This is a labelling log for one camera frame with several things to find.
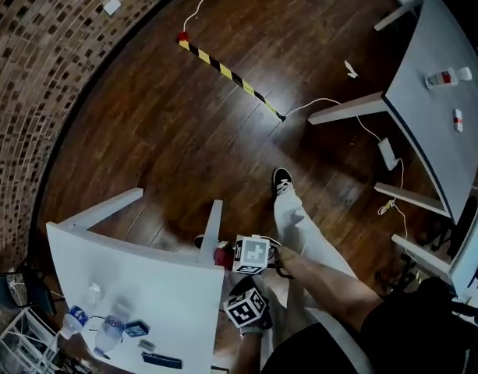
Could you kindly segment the pink cloth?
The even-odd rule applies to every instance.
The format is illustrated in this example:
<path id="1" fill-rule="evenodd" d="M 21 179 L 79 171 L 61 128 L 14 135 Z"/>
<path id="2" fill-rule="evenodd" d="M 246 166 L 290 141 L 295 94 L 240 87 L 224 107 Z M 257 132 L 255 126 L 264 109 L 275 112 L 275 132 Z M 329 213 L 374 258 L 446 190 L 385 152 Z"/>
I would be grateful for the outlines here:
<path id="1" fill-rule="evenodd" d="M 214 264 L 222 266 L 226 270 L 231 271 L 234 262 L 234 250 L 230 248 L 216 248 L 214 251 Z"/>

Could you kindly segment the person's shoe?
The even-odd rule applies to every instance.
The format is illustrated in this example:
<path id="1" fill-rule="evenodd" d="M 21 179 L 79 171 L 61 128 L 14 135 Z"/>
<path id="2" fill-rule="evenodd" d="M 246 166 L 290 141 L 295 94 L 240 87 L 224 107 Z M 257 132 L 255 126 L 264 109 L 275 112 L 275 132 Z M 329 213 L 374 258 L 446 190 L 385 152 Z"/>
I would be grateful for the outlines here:
<path id="1" fill-rule="evenodd" d="M 276 168 L 272 173 L 271 179 L 272 194 L 274 198 L 294 191 L 292 176 L 285 168 Z"/>
<path id="2" fill-rule="evenodd" d="M 201 250 L 202 245 L 204 244 L 205 234 L 199 234 L 193 239 L 194 246 Z M 225 240 L 218 240 L 216 243 L 213 244 L 214 249 L 225 249 L 228 246 L 228 241 Z"/>

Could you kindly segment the pale grey table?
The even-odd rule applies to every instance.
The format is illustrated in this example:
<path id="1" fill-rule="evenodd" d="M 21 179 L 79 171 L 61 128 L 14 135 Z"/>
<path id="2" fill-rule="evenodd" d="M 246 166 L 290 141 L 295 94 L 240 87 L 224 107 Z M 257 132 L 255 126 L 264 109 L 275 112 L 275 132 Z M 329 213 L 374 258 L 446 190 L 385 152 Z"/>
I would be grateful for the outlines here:
<path id="1" fill-rule="evenodd" d="M 429 90 L 425 77 L 447 68 L 469 67 L 473 79 Z M 312 125 L 388 113 L 420 158 L 438 194 L 421 196 L 384 183 L 374 188 L 458 221 L 478 167 L 478 56 L 442 0 L 423 0 L 420 17 L 400 66 L 382 92 L 310 115 Z M 462 112 L 463 132 L 454 129 L 455 109 Z"/>

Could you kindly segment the person's right shoe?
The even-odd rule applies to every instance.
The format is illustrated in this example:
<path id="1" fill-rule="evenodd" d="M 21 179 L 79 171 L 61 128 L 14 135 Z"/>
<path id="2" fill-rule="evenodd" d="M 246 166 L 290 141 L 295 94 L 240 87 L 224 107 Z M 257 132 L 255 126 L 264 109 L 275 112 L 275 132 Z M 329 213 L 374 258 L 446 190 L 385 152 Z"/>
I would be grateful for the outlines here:
<path id="1" fill-rule="evenodd" d="M 285 168 L 276 168 L 272 173 L 271 179 L 272 194 L 274 198 L 294 191 L 292 176 Z"/>

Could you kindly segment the clear plastic water bottle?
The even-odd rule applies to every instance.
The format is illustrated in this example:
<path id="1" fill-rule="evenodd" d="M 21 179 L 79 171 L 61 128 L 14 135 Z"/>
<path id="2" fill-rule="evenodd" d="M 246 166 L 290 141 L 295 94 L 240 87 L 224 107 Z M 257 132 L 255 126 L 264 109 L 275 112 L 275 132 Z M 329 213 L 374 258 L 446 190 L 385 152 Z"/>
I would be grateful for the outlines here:
<path id="1" fill-rule="evenodd" d="M 66 340 L 81 333 L 87 322 L 94 315 L 98 305 L 103 299 L 100 285 L 92 283 L 80 297 L 74 300 L 69 311 L 64 315 L 60 334 Z"/>
<path id="2" fill-rule="evenodd" d="M 133 313 L 133 304 L 124 296 L 113 300 L 112 307 L 99 326 L 95 337 L 94 354 L 104 358 L 122 341 L 126 324 Z"/>

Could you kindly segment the person's right forearm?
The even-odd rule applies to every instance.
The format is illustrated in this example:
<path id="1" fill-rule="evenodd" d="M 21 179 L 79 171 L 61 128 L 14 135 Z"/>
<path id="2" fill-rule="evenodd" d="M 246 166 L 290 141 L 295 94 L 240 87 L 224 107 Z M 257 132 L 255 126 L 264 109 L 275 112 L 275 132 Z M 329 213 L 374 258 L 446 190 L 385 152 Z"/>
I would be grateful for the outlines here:
<path id="1" fill-rule="evenodd" d="M 365 318 L 383 302 L 360 280 L 285 246 L 279 249 L 279 261 L 321 308 L 356 331 L 361 330 Z"/>

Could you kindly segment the black office chair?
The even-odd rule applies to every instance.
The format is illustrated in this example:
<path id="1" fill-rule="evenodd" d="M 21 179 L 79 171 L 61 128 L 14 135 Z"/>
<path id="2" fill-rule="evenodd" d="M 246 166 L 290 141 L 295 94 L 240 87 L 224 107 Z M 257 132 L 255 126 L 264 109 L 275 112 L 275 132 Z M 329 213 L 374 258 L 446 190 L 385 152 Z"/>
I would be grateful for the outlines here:
<path id="1" fill-rule="evenodd" d="M 382 298 L 385 298 L 394 291 L 404 291 L 409 285 L 416 281 L 418 266 L 414 258 L 406 253 L 401 253 L 400 260 L 403 262 L 400 273 L 391 275 L 384 270 L 378 270 L 374 273 L 378 294 Z"/>

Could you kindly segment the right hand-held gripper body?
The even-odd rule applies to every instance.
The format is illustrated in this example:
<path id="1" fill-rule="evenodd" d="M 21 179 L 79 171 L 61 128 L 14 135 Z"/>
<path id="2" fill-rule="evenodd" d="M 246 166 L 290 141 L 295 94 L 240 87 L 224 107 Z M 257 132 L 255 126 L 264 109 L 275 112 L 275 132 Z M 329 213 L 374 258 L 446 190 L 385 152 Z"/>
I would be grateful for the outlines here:
<path id="1" fill-rule="evenodd" d="M 270 241 L 259 236 L 239 236 L 235 241 L 232 271 L 258 275 L 268 265 Z"/>

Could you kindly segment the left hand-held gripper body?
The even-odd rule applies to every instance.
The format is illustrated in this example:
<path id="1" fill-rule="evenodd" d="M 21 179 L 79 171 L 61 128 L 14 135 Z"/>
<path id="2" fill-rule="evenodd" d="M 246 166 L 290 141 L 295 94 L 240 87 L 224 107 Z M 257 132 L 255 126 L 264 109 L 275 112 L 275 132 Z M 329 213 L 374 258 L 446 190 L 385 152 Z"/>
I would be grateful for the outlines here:
<path id="1" fill-rule="evenodd" d="M 223 309 L 236 328 L 241 329 L 261 319 L 267 300 L 251 276 L 244 277 L 223 302 Z"/>

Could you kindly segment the black smartphone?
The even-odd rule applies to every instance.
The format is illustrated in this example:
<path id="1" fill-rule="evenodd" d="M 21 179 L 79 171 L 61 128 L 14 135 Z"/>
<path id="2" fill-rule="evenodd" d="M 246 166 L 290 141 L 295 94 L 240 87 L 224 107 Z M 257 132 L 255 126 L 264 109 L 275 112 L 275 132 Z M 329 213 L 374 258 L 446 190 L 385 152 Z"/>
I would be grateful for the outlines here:
<path id="1" fill-rule="evenodd" d="M 182 360 L 179 358 L 173 358 L 148 352 L 142 352 L 141 356 L 143 361 L 147 364 L 157 365 L 170 369 L 182 369 Z"/>

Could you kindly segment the clear bottle red label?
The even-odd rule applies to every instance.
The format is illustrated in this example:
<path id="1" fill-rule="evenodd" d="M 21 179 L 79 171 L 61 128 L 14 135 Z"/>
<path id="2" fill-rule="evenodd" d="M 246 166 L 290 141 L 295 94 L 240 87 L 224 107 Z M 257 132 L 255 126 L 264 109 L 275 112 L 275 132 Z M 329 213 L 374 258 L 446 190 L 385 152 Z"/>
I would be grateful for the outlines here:
<path id="1" fill-rule="evenodd" d="M 457 86 L 461 82 L 471 81 L 473 74 L 469 67 L 460 69 L 447 68 L 425 77 L 425 84 L 429 90 L 439 86 Z"/>

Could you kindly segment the person's black shirt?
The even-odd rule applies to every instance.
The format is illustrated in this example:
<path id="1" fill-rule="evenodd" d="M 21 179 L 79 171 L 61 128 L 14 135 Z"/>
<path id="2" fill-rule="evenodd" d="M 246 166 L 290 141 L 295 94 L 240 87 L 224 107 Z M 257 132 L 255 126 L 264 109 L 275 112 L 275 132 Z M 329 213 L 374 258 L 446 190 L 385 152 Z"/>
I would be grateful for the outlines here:
<path id="1" fill-rule="evenodd" d="M 393 292 L 351 340 L 372 374 L 478 374 L 478 326 L 461 314 L 478 312 L 454 302 L 442 280 L 424 280 L 414 292 Z M 358 374 L 349 353 L 321 323 L 278 346 L 261 374 Z"/>

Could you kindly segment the small blue box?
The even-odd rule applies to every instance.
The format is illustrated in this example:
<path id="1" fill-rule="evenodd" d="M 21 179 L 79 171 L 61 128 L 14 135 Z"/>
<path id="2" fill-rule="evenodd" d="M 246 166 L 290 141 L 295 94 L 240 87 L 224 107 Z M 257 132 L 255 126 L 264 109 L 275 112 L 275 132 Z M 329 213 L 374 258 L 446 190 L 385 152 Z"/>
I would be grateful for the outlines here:
<path id="1" fill-rule="evenodd" d="M 141 319 L 126 324 L 124 332 L 131 338 L 145 337 L 150 333 L 150 327 Z"/>

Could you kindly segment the white power strip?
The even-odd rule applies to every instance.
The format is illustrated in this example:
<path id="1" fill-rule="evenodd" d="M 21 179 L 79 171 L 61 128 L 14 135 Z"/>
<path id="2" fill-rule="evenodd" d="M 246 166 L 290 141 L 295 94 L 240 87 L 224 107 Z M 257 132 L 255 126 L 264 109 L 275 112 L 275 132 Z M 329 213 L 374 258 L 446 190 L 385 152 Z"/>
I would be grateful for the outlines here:
<path id="1" fill-rule="evenodd" d="M 381 152 L 381 156 L 384 159 L 384 163 L 386 168 L 389 171 L 392 171 L 398 164 L 398 158 L 395 156 L 393 149 L 391 148 L 391 144 L 388 138 L 382 139 L 378 143 L 378 148 Z"/>

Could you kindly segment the person's left forearm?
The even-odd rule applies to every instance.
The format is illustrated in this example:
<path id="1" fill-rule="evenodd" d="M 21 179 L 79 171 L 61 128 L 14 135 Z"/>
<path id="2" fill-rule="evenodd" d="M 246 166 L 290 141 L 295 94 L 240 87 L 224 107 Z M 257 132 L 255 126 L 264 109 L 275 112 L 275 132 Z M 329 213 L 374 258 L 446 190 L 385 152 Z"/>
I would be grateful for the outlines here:
<path id="1" fill-rule="evenodd" d="M 228 374 L 260 374 L 263 334 L 258 326 L 242 328 L 239 348 Z"/>

